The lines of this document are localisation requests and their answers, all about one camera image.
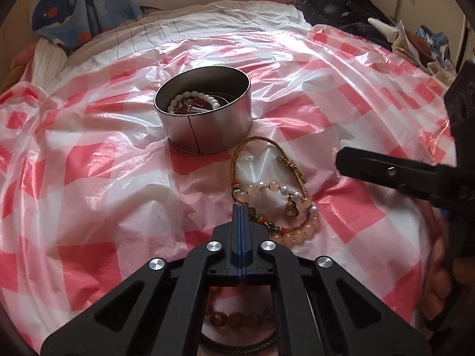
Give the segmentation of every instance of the gold charm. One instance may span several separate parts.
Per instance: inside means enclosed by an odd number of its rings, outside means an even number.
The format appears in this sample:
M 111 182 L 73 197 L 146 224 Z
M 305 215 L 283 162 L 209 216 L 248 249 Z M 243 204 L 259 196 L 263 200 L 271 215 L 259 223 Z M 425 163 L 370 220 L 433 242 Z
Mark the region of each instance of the gold charm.
M 292 199 L 292 196 L 289 194 L 286 203 L 286 217 L 288 218 L 296 218 L 298 217 L 298 210 L 295 201 Z

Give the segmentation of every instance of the blue whale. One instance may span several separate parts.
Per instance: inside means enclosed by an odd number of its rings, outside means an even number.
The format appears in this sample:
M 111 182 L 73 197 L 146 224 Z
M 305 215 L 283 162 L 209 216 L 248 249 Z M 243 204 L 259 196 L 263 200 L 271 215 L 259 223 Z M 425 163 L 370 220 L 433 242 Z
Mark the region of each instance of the blue whale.
M 31 18 L 32 30 L 37 31 L 54 23 L 64 23 L 73 14 L 76 4 L 77 0 L 73 0 L 73 3 L 70 0 L 40 0 Z

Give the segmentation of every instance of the silver screw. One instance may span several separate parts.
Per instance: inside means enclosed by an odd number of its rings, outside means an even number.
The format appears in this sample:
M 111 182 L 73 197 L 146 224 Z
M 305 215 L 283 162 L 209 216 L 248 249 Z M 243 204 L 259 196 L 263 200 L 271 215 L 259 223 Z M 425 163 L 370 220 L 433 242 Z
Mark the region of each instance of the silver screw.
M 317 260 L 317 264 L 318 266 L 320 266 L 321 268 L 329 268 L 330 266 L 333 265 L 333 261 L 331 258 L 329 257 L 320 257 L 318 260 Z
M 153 271 L 159 271 L 160 269 L 163 269 L 165 266 L 165 261 L 162 260 L 161 258 L 154 258 L 149 262 L 149 267 Z
M 264 241 L 261 244 L 261 248 L 266 252 L 270 252 L 276 248 L 276 243 L 273 241 Z
M 222 247 L 223 245 L 221 245 L 221 243 L 218 241 L 211 241 L 206 245 L 206 249 L 208 249 L 210 252 L 217 252 L 218 250 L 221 250 Z
M 396 167 L 390 167 L 386 171 L 386 174 L 388 174 L 388 177 L 391 177 L 391 178 L 395 177 L 397 173 L 398 173 L 398 169 L 396 169 Z

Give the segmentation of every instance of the finger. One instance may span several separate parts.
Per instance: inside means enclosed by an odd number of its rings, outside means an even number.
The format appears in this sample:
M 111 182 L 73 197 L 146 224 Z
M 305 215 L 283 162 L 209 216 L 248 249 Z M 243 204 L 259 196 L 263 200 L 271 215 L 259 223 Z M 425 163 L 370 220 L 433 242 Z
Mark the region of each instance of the finger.
M 434 294 L 442 300 L 448 297 L 450 290 L 452 289 L 450 276 L 443 269 L 439 269 L 437 272 L 432 274 L 429 283 L 429 287 L 432 289 Z
M 421 311 L 428 319 L 433 320 L 444 310 L 444 302 L 433 293 L 427 293 L 422 300 Z
M 432 255 L 431 255 L 431 260 L 430 260 L 431 265 L 435 267 L 441 267 L 445 260 L 445 255 L 446 255 L 446 250 L 445 250 L 444 239 L 440 237 L 436 241 L 434 245 L 434 249 L 432 250 Z
M 475 284 L 475 258 L 456 258 L 454 260 L 454 277 L 461 284 Z

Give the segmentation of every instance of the pile of clothes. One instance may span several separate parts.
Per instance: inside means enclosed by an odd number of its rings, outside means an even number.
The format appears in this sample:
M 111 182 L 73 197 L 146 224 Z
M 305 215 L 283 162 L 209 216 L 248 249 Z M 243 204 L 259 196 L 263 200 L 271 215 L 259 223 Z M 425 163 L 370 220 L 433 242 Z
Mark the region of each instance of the pile of clothes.
M 457 76 L 445 34 L 424 26 L 414 34 L 402 22 L 395 25 L 371 0 L 296 0 L 296 7 L 311 25 L 326 24 L 371 40 L 448 87 Z

